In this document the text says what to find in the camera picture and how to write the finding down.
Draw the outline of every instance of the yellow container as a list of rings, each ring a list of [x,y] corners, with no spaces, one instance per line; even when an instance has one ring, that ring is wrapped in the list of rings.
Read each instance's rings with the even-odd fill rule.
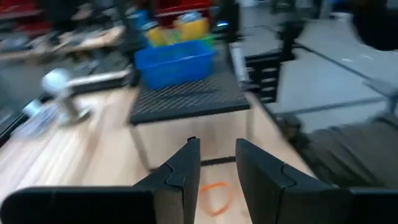
[[[202,39],[208,33],[207,18],[186,23],[174,21],[174,26],[180,32],[180,38],[182,41]]]
[[[145,37],[153,46],[163,46],[167,45],[165,40],[163,30],[161,27],[154,27],[145,33]]]

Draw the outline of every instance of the white ball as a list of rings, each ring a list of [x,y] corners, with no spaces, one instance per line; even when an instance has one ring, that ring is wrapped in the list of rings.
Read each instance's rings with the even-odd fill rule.
[[[57,95],[67,88],[71,73],[65,68],[56,68],[42,79],[42,87],[52,95]]]

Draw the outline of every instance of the wooden table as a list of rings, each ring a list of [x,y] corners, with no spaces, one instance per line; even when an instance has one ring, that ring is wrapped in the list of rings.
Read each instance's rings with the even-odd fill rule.
[[[139,160],[126,122],[137,93],[137,88],[120,88],[81,95],[78,102],[93,109],[88,121],[70,128],[53,124],[37,139],[11,138],[0,149],[0,200],[16,189],[32,185],[133,185],[145,177],[147,172]],[[313,175],[251,96],[248,98],[254,110],[252,142]],[[244,137],[244,112],[144,126],[140,132],[147,148],[151,149],[148,152],[150,162],[153,166],[163,163],[186,142],[193,129],[201,138],[202,159],[233,156],[235,139]],[[152,136],[160,137],[154,141]],[[209,217],[198,207],[197,222],[250,223],[246,203],[239,193],[235,163],[201,169],[201,186],[216,181],[229,182],[236,200],[227,212],[217,217]],[[222,206],[219,203],[226,200],[226,193],[222,191],[215,190],[209,195],[211,206]]]
[[[82,43],[80,43],[80,45],[76,46],[68,46],[67,43],[69,43],[70,38],[66,37],[62,39],[62,43],[60,45],[54,47],[51,51],[40,52],[32,49],[20,52],[0,53],[0,60],[25,59],[29,57],[37,57],[42,54],[66,54],[81,50],[93,50],[101,47],[113,46],[116,44],[116,41],[123,32],[124,27],[113,27],[109,30],[104,31],[104,34],[102,36],[93,39],[86,39]]]

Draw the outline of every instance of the workbench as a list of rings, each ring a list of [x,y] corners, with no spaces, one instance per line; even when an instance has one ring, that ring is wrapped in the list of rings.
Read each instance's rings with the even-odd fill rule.
[[[73,34],[65,35],[65,38],[61,38],[61,43],[51,50],[47,50],[45,52],[35,49],[20,52],[0,52],[0,61],[18,59],[22,60],[30,57],[38,57],[43,54],[67,54],[70,52],[94,50],[102,47],[115,46],[116,41],[123,34],[123,32],[123,26],[113,27],[109,30],[103,31],[103,34],[101,36],[97,38],[86,39],[79,45],[68,45],[68,43],[70,42],[70,38]]]

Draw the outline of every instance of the blue bin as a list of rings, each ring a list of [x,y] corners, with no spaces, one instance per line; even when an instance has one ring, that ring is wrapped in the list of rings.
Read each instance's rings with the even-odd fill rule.
[[[206,78],[215,51],[199,40],[149,48],[135,53],[136,68],[151,90]]]

